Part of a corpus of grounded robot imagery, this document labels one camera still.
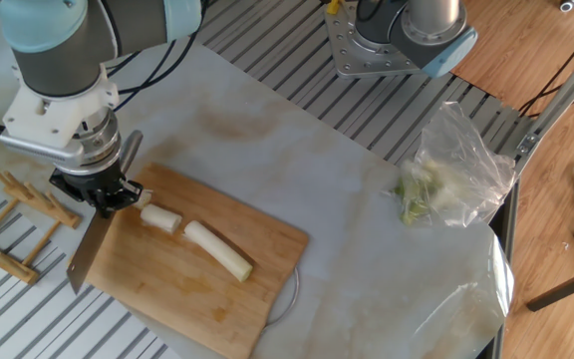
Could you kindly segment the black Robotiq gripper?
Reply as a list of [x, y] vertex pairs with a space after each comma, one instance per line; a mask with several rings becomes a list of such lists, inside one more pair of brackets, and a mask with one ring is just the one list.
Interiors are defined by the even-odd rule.
[[54, 169], [49, 182], [75, 201], [86, 202], [106, 218], [107, 213], [135, 204], [142, 195], [140, 183], [123, 178], [120, 165], [115, 162], [105, 170], [87, 175], [70, 175]]

